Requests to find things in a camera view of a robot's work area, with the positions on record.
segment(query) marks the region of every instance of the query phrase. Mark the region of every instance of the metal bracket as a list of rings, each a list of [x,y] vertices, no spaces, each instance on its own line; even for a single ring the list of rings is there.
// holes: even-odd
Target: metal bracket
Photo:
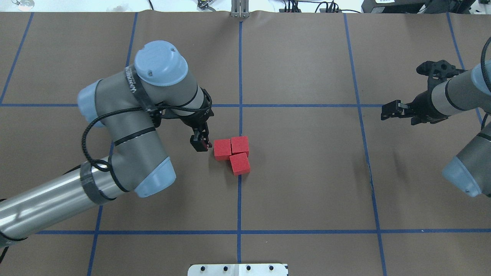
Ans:
[[[287,264],[192,265],[188,276],[288,276]]]
[[[232,17],[247,18],[249,17],[249,0],[232,0]]]

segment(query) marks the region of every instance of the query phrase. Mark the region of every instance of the metal clamp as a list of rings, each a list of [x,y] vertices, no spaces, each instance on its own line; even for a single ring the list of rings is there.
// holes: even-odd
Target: metal clamp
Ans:
[[[249,17],[249,0],[232,0],[232,17]]]

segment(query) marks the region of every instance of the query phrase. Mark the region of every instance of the light blue cap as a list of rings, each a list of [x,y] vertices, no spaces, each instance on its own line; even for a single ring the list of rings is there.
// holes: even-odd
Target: light blue cap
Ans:
[[[139,197],[151,196],[169,187],[175,180],[176,172],[170,162],[170,157],[167,157],[155,170],[145,177],[135,189],[135,192]]]
[[[138,76],[156,86],[170,86],[188,74],[188,63],[174,45],[156,40],[147,43],[135,56]]]
[[[82,89],[77,96],[77,105],[79,106],[80,113],[82,113],[89,123],[98,117],[95,108],[95,89],[101,80],[102,79]],[[104,127],[101,121],[97,122],[94,126],[100,128]]]
[[[488,71],[488,75],[490,76],[491,79],[491,59],[487,60],[485,62],[486,65],[486,70]],[[483,78],[483,71],[481,70],[481,64],[476,65],[472,69],[472,74],[470,75],[470,78],[472,79],[472,83],[477,87],[477,89],[481,90],[482,92],[491,95],[491,92],[489,91],[488,87],[486,86],[486,83],[484,82]]]
[[[472,174],[457,156],[443,169],[442,174],[448,181],[471,197],[482,192]]]

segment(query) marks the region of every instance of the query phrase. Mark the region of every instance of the red cube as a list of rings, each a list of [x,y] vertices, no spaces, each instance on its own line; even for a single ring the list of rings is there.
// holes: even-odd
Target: red cube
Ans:
[[[232,154],[245,152],[249,156],[249,139],[247,136],[232,137]]]
[[[230,139],[215,140],[213,144],[215,159],[218,161],[229,160],[232,155]]]
[[[245,152],[230,156],[230,163],[235,176],[250,172],[249,158]]]

